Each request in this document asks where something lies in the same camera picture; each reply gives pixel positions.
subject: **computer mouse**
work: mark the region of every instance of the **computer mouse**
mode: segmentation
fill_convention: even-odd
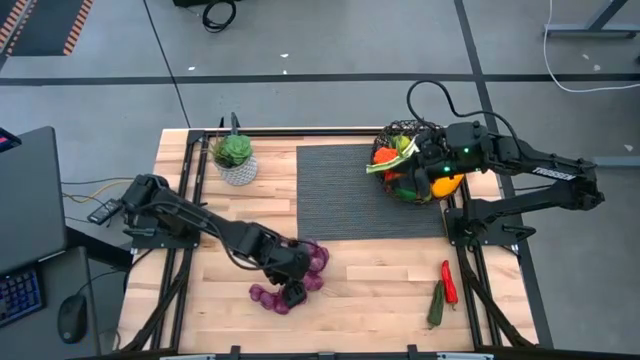
[[[87,300],[76,294],[64,299],[58,310],[58,335],[62,342],[75,344],[87,333]]]

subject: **white cable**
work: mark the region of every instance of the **white cable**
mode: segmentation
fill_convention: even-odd
[[[569,89],[562,86],[558,82],[558,79],[556,79],[556,77],[553,75],[553,72],[551,72],[551,67],[549,66],[549,60],[547,59],[547,35],[549,31],[549,25],[551,25],[552,16],[553,16],[553,0],[549,0],[549,21],[547,21],[547,26],[545,26],[544,28],[544,39],[542,40],[543,41],[542,54],[544,55],[544,63],[545,65],[547,65],[547,71],[549,72],[549,76],[551,76],[551,78],[553,79],[553,82],[555,82],[560,89],[570,93],[588,93],[588,92],[605,91],[605,90],[626,90],[626,89],[640,87],[640,84],[632,84],[632,85],[618,86],[618,87],[603,87],[603,88],[595,88],[595,89],[576,90],[576,89]]]

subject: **succulent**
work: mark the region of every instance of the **succulent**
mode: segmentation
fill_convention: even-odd
[[[213,148],[215,161],[226,168],[242,165],[252,152],[251,141],[245,135],[229,135],[216,141]]]

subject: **red chili pepper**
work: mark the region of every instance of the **red chili pepper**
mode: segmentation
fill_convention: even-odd
[[[442,263],[442,280],[444,281],[444,294],[447,304],[451,304],[452,309],[456,309],[458,303],[458,294],[456,292],[456,286],[451,278],[451,270],[449,270],[449,261],[445,260]]]

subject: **green chili pepper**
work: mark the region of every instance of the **green chili pepper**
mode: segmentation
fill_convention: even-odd
[[[439,280],[433,290],[433,298],[431,299],[431,307],[427,316],[428,329],[431,330],[442,323],[442,312],[444,311],[444,282]]]

